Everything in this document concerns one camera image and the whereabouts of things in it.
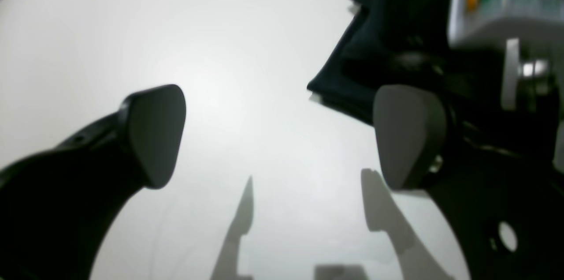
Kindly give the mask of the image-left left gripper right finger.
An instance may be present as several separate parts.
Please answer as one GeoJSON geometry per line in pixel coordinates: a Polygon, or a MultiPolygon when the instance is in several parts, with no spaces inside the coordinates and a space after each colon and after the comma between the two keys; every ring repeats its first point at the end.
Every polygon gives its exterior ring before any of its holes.
{"type": "Polygon", "coordinates": [[[463,135],[435,93],[381,87],[373,125],[383,181],[423,190],[448,222],[473,280],[563,278],[563,174],[463,135]]]}

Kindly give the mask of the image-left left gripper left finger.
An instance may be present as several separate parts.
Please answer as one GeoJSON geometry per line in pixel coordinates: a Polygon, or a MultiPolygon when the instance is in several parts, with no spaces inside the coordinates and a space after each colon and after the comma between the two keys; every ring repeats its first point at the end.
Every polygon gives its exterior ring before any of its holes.
{"type": "Polygon", "coordinates": [[[129,95],[117,112],[1,170],[3,280],[87,280],[122,207],[170,181],[186,119],[178,85],[129,95]]]}

